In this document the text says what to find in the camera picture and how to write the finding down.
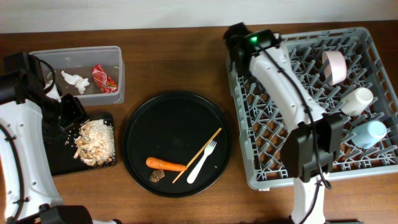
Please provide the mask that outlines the orange carrot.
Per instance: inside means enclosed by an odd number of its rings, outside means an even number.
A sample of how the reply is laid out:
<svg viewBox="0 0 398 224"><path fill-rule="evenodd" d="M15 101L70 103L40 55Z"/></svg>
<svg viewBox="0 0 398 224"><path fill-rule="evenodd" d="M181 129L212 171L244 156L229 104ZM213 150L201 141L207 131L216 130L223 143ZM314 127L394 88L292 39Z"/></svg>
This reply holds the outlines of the orange carrot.
<svg viewBox="0 0 398 224"><path fill-rule="evenodd" d="M155 158L155 157L148 157L146 159L146 165L153 169L170 170L170 171L176 171L176 172L182 172L187 169L187 167L185 165L163 161L163 160Z"/></svg>

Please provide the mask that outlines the blue plastic cup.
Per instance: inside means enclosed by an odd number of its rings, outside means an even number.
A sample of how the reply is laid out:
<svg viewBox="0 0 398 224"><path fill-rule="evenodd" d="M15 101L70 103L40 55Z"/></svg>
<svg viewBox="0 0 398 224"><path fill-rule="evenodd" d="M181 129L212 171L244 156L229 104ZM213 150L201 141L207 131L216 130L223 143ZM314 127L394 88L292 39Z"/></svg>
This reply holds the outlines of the blue plastic cup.
<svg viewBox="0 0 398 224"><path fill-rule="evenodd" d="M374 120L353 128L352 132L355 133L351 139L354 145L369 149L387 134L387 128L382 122Z"/></svg>

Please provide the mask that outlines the pile of food scraps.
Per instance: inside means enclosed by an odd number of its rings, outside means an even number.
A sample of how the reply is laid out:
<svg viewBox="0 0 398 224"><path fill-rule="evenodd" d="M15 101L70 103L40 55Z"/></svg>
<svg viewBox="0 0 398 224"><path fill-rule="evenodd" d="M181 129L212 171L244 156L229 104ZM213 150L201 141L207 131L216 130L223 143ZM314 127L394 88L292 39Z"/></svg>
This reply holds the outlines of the pile of food scraps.
<svg viewBox="0 0 398 224"><path fill-rule="evenodd" d="M116 146L111 123L105 119L88 120L67 131L65 146L71 146L73 158L89 167L103 167L116 161Z"/></svg>

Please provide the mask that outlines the white tissue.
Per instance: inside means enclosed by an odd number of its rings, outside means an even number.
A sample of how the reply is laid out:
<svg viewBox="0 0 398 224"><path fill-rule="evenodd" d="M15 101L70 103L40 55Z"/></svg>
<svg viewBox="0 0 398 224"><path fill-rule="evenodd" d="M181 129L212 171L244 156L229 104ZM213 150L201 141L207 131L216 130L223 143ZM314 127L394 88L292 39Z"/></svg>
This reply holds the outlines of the white tissue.
<svg viewBox="0 0 398 224"><path fill-rule="evenodd" d="M78 92L84 94L86 87L90 85L87 78L82 78L79 75L70 75L69 73L61 71L62 77L69 84L77 88Z"/></svg>

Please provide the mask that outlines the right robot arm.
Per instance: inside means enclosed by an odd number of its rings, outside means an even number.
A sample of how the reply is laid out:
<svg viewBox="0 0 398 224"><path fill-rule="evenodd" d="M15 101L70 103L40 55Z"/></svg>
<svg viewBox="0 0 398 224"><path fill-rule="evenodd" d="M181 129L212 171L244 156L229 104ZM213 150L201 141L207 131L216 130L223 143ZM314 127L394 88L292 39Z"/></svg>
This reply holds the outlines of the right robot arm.
<svg viewBox="0 0 398 224"><path fill-rule="evenodd" d="M244 24L223 36L231 70L260 84L276 104L288 136L280 158L294 182L292 223L325 223L325 190L340 151L343 120L327 114L294 73L289 51L278 33L251 32Z"/></svg>

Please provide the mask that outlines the brown food lump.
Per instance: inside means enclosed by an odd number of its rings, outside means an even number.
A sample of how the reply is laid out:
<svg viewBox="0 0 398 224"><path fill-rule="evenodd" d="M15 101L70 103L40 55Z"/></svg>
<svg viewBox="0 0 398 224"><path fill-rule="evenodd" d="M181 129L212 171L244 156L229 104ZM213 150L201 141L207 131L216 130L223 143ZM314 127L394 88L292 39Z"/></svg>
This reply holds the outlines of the brown food lump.
<svg viewBox="0 0 398 224"><path fill-rule="evenodd" d="M154 170L150 175L150 181L153 183L158 183L159 180L165 177L165 172L162 169Z"/></svg>

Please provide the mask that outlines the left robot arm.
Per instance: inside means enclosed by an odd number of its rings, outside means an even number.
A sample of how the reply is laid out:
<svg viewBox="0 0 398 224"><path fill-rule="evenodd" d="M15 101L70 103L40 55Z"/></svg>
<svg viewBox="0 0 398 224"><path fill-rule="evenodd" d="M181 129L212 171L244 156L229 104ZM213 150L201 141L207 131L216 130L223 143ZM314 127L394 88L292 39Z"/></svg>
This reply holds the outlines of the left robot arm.
<svg viewBox="0 0 398 224"><path fill-rule="evenodd" d="M50 173L41 103L56 103L24 69L1 77L1 165L6 223L95 223L82 205L64 205Z"/></svg>

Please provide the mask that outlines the wooden chopstick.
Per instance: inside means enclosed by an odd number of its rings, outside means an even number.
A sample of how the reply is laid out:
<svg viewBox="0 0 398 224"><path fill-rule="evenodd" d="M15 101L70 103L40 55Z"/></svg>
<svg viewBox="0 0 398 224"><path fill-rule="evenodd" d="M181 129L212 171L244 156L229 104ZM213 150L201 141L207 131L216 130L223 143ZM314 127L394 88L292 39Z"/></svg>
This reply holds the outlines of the wooden chopstick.
<svg viewBox="0 0 398 224"><path fill-rule="evenodd" d="M178 176L176 176L176 178L173 180L173 184L176 183L176 181L178 181L178 179L186 172L189 170L190 166L199 158L199 156L201 155L201 157L203 156L203 152L205 147L212 141L215 140L215 137L217 137L217 135L222 131L222 128L218 128L218 130L214 133L214 135L212 135L211 138L209 138L209 140L205 143L205 145L194 155L194 157L189 161L189 163L187 164L187 169L185 171L182 171L178 174Z"/></svg>

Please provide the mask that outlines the white plastic fork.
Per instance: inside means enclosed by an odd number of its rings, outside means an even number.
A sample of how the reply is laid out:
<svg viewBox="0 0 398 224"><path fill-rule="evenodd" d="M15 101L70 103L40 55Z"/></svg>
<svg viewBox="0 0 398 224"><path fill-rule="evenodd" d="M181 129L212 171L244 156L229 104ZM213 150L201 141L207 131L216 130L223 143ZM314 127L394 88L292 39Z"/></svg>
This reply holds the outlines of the white plastic fork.
<svg viewBox="0 0 398 224"><path fill-rule="evenodd" d="M189 184L194 183L194 181L196 180L199 172L201 171L201 168L203 167L207 157L214 151L216 145L217 145L217 142L216 141L212 141L205 147L204 152L203 152L203 156L201 157L199 162L196 164L196 166L193 168L193 170L191 171L191 173L187 177L187 182Z"/></svg>

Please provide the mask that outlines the pink small bowl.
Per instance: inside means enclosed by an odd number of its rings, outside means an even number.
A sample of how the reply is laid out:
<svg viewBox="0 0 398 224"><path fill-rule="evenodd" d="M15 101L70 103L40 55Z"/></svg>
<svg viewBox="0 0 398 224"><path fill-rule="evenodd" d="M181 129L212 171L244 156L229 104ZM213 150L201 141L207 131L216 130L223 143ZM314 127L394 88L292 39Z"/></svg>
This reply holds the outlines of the pink small bowl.
<svg viewBox="0 0 398 224"><path fill-rule="evenodd" d="M346 79L346 62L340 51L323 51L322 64L325 66L324 75L330 86L339 84Z"/></svg>

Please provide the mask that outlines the cream paper cup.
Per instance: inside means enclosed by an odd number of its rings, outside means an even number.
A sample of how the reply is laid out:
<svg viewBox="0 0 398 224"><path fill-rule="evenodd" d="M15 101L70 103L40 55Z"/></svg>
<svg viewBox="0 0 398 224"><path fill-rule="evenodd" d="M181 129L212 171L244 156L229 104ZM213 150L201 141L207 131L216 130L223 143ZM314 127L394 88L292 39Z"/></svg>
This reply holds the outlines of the cream paper cup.
<svg viewBox="0 0 398 224"><path fill-rule="evenodd" d="M342 101L341 111L348 116L359 116L373 101L373 93L365 87L359 87L347 94Z"/></svg>

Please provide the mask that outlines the red snack wrapper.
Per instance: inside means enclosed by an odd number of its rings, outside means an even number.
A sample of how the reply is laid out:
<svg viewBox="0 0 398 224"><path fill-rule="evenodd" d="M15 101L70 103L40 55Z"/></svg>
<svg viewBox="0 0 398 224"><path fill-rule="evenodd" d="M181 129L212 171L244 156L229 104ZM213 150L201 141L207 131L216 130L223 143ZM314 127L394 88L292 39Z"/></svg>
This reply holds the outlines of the red snack wrapper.
<svg viewBox="0 0 398 224"><path fill-rule="evenodd" d="M103 93L115 93L118 91L118 85L107 75L101 65L95 65L93 67L92 76L98 88Z"/></svg>

